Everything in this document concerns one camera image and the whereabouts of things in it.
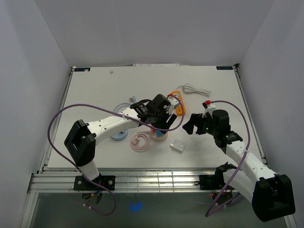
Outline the blue charger plug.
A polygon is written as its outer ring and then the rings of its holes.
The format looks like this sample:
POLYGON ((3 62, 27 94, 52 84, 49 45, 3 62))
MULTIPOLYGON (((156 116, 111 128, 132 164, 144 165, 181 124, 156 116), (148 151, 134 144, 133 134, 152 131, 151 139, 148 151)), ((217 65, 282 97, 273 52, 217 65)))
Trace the blue charger plug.
POLYGON ((159 131, 159 130, 157 130, 155 134, 156 134, 156 137, 158 137, 158 138, 159 138, 159 137, 162 137, 162 136, 164 135, 164 133, 162 133, 162 132, 159 131))

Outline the white grey charger plug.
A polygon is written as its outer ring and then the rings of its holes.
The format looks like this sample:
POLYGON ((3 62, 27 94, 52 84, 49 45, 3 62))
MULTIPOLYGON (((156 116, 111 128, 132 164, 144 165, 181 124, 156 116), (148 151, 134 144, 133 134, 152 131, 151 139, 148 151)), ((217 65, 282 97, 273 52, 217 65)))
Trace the white grey charger plug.
POLYGON ((175 139, 171 144, 170 147, 172 150, 178 152, 178 153, 182 153, 184 151, 185 148, 185 142, 179 140, 179 139, 175 139))

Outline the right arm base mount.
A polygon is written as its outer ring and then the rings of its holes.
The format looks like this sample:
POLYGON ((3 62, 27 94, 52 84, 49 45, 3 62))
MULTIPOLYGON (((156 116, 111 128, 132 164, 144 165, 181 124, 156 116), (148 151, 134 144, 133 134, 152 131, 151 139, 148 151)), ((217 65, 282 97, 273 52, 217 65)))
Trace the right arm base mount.
MULTIPOLYGON (((199 185, 200 190, 220 190, 224 188, 236 169, 237 167, 235 165, 226 162, 225 164, 218 166, 214 174, 199 175, 199 180, 195 181, 194 185, 199 185)), ((244 172, 239 171, 227 188, 243 190, 248 186, 250 186, 248 178, 245 176, 244 172)))

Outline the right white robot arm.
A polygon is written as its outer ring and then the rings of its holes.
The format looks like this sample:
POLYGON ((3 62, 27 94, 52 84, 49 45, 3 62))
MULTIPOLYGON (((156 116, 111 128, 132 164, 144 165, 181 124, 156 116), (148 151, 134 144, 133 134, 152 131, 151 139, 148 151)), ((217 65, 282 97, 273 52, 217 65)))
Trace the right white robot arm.
POLYGON ((188 134, 210 134, 215 144, 237 166, 225 163, 216 168, 212 183, 221 189, 231 186, 251 202, 256 216, 267 222, 295 213, 292 183, 277 174, 246 149, 243 139, 231 130, 225 110, 192 114, 183 125, 188 134))

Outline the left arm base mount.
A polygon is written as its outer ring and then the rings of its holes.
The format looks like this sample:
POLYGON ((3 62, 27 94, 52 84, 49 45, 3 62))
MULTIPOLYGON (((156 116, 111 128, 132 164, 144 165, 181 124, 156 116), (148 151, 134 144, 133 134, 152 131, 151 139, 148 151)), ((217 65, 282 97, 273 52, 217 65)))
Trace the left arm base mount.
POLYGON ((99 175, 94 180, 87 180, 83 175, 78 175, 75 177, 73 190, 75 191, 98 191, 104 190, 99 187, 102 186, 108 190, 115 189, 115 179, 114 175, 99 175))

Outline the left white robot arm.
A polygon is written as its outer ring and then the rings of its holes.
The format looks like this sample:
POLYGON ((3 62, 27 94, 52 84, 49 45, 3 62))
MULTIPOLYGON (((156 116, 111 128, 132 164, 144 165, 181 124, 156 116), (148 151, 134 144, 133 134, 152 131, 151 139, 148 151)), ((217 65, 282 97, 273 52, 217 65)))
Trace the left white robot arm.
POLYGON ((84 184, 91 190, 101 184, 100 173, 94 162, 96 145, 119 132, 142 125, 166 133, 177 118, 173 111, 179 105, 174 96, 158 94, 153 100, 133 103, 119 113, 111 112, 112 115, 105 119, 88 123, 76 121, 64 145, 85 176, 84 184))

